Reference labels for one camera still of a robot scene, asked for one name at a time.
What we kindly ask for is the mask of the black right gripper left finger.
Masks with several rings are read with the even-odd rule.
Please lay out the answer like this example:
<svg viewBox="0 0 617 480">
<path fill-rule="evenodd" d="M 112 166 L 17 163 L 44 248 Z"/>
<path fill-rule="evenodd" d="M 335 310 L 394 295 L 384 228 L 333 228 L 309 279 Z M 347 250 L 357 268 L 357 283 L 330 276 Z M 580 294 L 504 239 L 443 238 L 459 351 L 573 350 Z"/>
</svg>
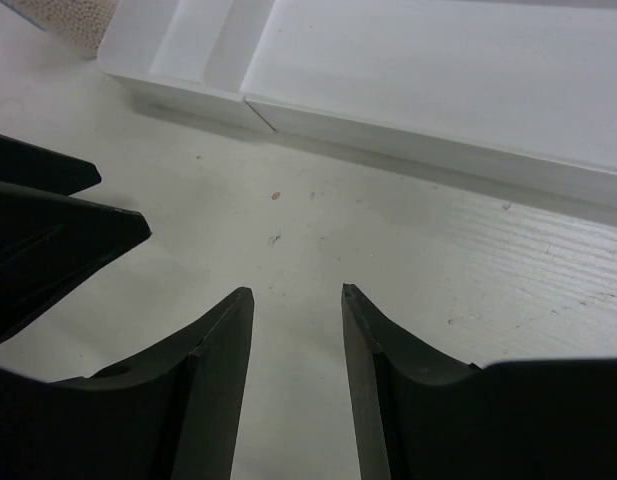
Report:
<svg viewBox="0 0 617 480">
<path fill-rule="evenodd" d="M 227 479 L 254 318 L 240 287 L 90 377 L 0 368 L 0 479 Z"/>
</svg>

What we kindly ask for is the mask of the white divided organizer tray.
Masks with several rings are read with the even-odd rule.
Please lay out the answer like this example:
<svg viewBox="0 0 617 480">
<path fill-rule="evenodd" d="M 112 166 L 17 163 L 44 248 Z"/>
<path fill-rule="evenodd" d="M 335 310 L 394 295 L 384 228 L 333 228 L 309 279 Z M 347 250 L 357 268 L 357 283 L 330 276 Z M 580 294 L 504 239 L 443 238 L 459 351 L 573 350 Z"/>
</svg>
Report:
<svg viewBox="0 0 617 480">
<path fill-rule="evenodd" d="M 617 1 L 123 1 L 162 105 L 617 208 Z"/>
</svg>

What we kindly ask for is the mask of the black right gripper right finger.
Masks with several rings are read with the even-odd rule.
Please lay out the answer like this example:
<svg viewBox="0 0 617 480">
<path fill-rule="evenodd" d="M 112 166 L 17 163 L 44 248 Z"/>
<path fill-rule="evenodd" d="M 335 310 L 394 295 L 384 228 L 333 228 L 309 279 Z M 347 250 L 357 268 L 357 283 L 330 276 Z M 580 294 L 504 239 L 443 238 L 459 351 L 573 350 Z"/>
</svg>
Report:
<svg viewBox="0 0 617 480">
<path fill-rule="evenodd" d="M 342 288 L 365 479 L 617 479 L 617 358 L 466 364 Z"/>
</svg>

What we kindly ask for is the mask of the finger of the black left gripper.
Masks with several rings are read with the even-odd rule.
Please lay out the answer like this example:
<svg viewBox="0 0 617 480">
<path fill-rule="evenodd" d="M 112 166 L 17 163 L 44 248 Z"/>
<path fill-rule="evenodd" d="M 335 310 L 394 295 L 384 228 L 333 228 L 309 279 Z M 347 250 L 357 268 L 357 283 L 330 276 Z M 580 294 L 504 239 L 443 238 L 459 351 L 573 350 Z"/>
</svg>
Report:
<svg viewBox="0 0 617 480">
<path fill-rule="evenodd" d="M 138 212 L 0 182 L 0 344 L 150 235 Z"/>
<path fill-rule="evenodd" d="M 90 162 L 0 135 L 0 182 L 68 196 L 101 181 Z"/>
</svg>

